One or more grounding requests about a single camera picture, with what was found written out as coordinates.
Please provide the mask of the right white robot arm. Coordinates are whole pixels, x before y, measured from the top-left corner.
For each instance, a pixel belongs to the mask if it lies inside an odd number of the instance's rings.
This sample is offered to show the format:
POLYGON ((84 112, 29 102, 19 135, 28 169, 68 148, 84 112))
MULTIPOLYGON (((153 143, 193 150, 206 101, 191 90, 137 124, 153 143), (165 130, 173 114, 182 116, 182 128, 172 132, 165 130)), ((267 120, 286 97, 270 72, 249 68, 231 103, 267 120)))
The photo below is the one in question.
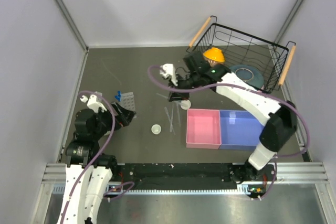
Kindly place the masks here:
POLYGON ((245 162, 245 174, 252 180, 264 174, 264 167, 282 149, 297 130, 297 116, 289 106, 262 96, 254 87, 237 77, 225 66, 225 57, 218 48, 204 53, 192 52, 183 58, 188 68, 188 76, 183 78, 176 73, 172 63, 161 66, 160 75, 169 81, 169 87, 195 89, 209 86, 219 95, 229 98, 251 113, 264 127, 259 144, 245 162))

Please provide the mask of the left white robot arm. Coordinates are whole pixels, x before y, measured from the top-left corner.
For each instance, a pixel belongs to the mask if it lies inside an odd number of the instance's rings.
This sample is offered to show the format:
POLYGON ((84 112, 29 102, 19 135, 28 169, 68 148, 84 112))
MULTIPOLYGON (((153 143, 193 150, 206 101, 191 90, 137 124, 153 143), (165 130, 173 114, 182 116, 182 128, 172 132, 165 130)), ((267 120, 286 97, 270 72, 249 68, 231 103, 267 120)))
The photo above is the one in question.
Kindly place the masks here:
POLYGON ((108 182, 120 172, 113 155, 99 152, 99 140, 112 129, 128 126, 136 112, 118 103, 111 107, 111 112, 100 105, 76 113, 73 139, 66 149, 66 184, 58 223, 96 223, 108 182))

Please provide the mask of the white crucible lid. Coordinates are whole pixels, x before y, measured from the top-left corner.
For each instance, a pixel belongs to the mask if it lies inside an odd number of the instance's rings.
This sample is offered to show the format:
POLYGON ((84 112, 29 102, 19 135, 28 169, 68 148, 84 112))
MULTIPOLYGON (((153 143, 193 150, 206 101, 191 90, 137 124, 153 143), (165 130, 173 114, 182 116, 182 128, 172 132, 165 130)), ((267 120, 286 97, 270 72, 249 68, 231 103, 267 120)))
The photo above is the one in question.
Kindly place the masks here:
POLYGON ((190 102, 190 100, 183 100, 183 101, 180 101, 180 107, 181 107, 183 110, 188 110, 188 109, 191 107, 191 102, 190 102))

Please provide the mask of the clear test tube rack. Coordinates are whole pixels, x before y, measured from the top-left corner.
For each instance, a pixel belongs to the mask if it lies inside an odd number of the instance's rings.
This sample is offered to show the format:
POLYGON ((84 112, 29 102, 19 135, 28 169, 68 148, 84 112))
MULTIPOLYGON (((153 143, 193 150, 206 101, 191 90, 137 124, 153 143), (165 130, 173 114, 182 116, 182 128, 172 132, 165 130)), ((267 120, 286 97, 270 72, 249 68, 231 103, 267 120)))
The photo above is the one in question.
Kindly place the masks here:
POLYGON ((133 92, 121 93, 120 105, 130 111, 135 112, 135 98, 133 92))

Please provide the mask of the white crucible cup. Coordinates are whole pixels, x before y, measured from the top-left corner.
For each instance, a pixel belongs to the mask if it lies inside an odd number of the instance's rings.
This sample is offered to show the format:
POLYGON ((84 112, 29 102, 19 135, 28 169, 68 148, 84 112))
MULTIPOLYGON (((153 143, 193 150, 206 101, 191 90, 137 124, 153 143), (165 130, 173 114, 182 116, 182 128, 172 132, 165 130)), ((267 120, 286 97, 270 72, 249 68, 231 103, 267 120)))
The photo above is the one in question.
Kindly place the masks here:
POLYGON ((154 125, 152 125, 152 127, 151 127, 151 132, 152 132, 153 134, 155 134, 155 135, 160 134, 160 133, 161 133, 161 130, 162 130, 162 128, 161 128, 161 126, 158 125, 158 124, 154 124, 154 125))

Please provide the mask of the pink plastic bin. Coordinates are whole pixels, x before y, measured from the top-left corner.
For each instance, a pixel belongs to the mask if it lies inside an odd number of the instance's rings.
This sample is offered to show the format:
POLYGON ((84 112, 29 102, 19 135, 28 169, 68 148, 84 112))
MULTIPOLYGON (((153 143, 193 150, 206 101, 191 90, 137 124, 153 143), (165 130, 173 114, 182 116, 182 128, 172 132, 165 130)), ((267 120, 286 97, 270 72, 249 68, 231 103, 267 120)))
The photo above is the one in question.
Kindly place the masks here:
POLYGON ((186 147, 218 150, 221 145, 219 110, 188 109, 186 147))

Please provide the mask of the orange and brown bowl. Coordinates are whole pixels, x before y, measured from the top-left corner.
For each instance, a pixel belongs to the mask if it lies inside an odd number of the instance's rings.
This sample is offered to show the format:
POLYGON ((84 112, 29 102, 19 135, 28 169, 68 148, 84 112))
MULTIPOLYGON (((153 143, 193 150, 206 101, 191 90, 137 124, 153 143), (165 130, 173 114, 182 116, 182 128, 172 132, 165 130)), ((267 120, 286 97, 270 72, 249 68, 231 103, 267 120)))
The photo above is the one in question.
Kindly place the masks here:
POLYGON ((211 67, 225 62, 225 56, 221 49, 217 47, 212 47, 205 52, 203 52, 204 59, 210 64, 211 67))

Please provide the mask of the blue plastic bin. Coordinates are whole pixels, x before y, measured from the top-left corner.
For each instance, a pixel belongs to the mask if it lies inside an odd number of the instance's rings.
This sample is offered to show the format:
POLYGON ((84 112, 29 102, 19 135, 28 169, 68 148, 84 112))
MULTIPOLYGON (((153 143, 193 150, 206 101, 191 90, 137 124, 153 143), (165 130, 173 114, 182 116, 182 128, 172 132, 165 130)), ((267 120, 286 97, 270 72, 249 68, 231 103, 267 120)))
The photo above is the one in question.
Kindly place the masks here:
POLYGON ((220 110, 220 150, 254 151, 264 126, 248 111, 220 110))

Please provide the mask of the dark blue plate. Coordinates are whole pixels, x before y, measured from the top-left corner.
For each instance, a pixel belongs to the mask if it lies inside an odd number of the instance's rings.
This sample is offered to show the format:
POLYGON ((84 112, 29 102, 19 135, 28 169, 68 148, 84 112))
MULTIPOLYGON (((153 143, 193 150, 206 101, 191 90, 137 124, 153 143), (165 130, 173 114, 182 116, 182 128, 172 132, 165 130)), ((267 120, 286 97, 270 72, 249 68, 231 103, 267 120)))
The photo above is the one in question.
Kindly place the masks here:
POLYGON ((250 86, 257 89, 264 88, 263 75, 256 67, 250 65, 233 65, 230 67, 230 70, 234 72, 238 78, 250 86))

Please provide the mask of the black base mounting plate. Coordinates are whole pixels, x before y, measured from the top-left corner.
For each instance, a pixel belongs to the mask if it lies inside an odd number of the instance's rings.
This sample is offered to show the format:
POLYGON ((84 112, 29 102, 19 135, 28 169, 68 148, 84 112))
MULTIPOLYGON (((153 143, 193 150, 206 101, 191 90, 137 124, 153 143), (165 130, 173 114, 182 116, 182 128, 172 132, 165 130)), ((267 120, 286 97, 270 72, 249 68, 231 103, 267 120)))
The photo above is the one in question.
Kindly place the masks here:
POLYGON ((113 182, 134 182, 134 190, 235 189, 248 181, 243 165, 232 163, 126 163, 113 170, 113 182))

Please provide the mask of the aluminium frame rail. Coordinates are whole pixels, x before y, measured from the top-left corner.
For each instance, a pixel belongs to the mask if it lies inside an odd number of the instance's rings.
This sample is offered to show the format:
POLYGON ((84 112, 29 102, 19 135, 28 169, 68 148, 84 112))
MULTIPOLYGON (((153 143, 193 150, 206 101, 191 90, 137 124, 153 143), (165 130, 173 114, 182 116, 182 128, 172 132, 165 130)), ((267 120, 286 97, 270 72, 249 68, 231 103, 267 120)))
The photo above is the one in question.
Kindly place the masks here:
POLYGON ((103 182, 108 198, 125 195, 242 195, 261 200, 276 184, 326 184, 321 163, 268 164, 260 176, 250 179, 242 164, 121 164, 103 182))

